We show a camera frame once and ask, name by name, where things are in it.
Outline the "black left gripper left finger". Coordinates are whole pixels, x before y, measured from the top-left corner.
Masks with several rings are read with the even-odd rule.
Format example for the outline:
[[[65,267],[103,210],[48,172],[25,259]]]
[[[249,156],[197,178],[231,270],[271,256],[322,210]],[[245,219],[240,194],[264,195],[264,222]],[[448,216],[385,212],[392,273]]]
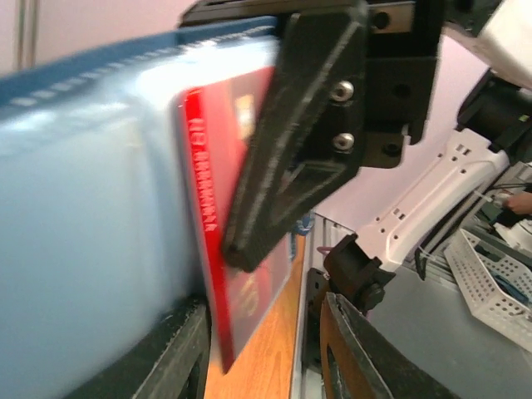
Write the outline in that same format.
[[[69,398],[204,397],[210,355],[205,297],[188,297],[125,356]]]

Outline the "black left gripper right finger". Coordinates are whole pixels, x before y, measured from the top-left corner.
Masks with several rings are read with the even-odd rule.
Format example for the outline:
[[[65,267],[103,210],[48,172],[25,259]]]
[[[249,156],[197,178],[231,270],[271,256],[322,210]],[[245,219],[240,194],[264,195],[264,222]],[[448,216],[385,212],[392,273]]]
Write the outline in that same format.
[[[391,345],[341,294],[328,292],[320,314],[327,398],[456,398]]]

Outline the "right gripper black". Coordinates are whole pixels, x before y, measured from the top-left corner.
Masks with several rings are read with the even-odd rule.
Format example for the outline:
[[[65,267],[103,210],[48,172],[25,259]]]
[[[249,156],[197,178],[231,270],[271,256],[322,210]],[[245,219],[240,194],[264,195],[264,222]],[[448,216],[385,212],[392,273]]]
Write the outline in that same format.
[[[275,17],[280,48],[221,249],[253,272],[296,221],[354,176],[391,169],[424,131],[440,1],[199,1],[185,27]]]

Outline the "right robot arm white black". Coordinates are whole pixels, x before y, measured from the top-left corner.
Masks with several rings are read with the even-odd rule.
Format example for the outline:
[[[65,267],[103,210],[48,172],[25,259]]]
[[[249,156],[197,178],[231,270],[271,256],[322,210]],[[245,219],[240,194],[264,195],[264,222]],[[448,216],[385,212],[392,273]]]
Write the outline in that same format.
[[[209,259],[251,273],[296,220],[362,167],[392,168],[421,139],[442,33],[488,71],[447,147],[386,213],[326,260],[334,288],[367,311],[409,251],[530,136],[528,1],[199,1],[183,27],[275,17],[280,49]]]

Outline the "blue leather card holder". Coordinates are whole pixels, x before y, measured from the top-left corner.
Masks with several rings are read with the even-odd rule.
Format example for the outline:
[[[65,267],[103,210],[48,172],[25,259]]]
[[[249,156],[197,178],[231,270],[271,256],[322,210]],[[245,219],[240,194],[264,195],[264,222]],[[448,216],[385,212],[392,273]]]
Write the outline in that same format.
[[[209,259],[263,103],[274,17],[182,27],[1,81],[1,395],[67,395],[188,297],[228,371],[287,282]]]

